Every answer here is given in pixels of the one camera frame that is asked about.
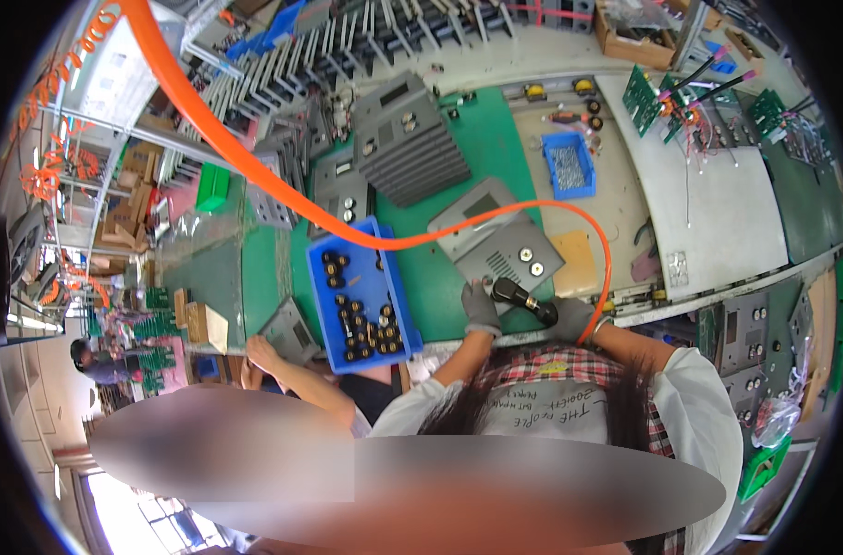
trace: green plastic bin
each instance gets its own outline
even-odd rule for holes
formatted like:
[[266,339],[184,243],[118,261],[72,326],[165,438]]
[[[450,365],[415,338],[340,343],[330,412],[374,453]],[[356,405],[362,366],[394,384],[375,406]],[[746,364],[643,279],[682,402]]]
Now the green plastic bin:
[[199,174],[196,209],[214,212],[227,200],[230,172],[212,163],[204,163]]
[[782,443],[772,450],[760,448],[760,450],[755,451],[755,455],[742,469],[742,477],[736,491],[739,502],[749,501],[752,495],[761,491],[767,485],[767,482],[773,480],[776,473],[780,471],[782,461],[786,459],[786,453],[791,445],[792,437],[786,436]]

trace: window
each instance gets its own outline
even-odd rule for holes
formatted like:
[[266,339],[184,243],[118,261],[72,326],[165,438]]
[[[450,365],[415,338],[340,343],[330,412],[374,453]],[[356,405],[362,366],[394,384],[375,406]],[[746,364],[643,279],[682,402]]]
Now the window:
[[227,545],[214,522],[194,514],[177,499],[137,494],[105,472],[85,480],[115,555],[174,555]]

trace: white table surface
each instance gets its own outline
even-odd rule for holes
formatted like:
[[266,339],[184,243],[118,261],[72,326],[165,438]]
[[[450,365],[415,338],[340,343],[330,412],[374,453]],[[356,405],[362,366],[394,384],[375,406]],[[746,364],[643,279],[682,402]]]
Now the white table surface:
[[787,264],[780,211],[760,151],[734,149],[738,167],[727,152],[709,156],[700,175],[695,161],[687,166],[677,141],[663,144],[656,129],[638,137],[622,105],[629,76],[600,75],[596,82],[638,172],[668,298],[718,289]]

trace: green circuit board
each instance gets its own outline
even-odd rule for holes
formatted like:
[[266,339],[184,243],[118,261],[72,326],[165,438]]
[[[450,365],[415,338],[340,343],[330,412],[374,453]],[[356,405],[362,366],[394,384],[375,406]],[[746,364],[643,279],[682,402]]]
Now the green circuit board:
[[[669,87],[675,86],[677,83],[678,83],[678,80],[675,77],[672,77],[669,74],[665,74],[665,76],[662,77],[662,83],[660,83],[659,88],[660,88],[661,91],[664,91],[665,89],[668,89]],[[688,90],[688,91],[692,90],[694,92],[694,94],[693,95],[687,95],[683,92],[683,90]],[[677,105],[688,105],[694,99],[696,99],[696,98],[702,96],[703,94],[705,94],[705,92],[706,92],[706,89],[702,89],[700,87],[682,87],[681,91],[677,91],[677,92],[675,92],[674,94],[671,95],[671,99]],[[662,141],[666,145],[669,143],[669,141],[671,141],[671,139],[673,139],[675,137],[675,135],[677,135],[678,131],[682,130],[683,124],[682,124],[681,120],[677,117],[677,115],[672,114],[669,117],[668,126],[669,126],[669,132]]]
[[762,137],[771,139],[774,144],[785,136],[783,130],[786,127],[786,118],[782,115],[785,111],[786,107],[780,100],[780,95],[771,89],[764,89],[755,103],[749,106],[749,116],[755,122],[758,132]]
[[631,121],[638,130],[638,136],[643,137],[650,130],[652,123],[659,117],[662,103],[658,99],[659,92],[652,86],[650,76],[636,64],[631,70],[631,77],[622,95]]

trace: person in background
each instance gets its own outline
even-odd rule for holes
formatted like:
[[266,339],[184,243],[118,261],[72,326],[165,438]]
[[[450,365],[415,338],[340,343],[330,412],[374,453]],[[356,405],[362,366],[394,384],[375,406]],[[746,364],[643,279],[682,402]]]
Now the person in background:
[[106,351],[94,352],[87,339],[77,339],[70,344],[70,357],[76,370],[102,385],[112,385],[134,379],[141,381],[141,371],[130,371],[127,357],[114,359]]
[[362,372],[365,376],[346,374],[335,385],[314,370],[285,361],[261,336],[246,341],[246,355],[243,389],[285,393],[324,408],[348,426],[355,438],[368,434],[395,397],[392,387],[382,380],[385,377],[390,381],[390,367]]

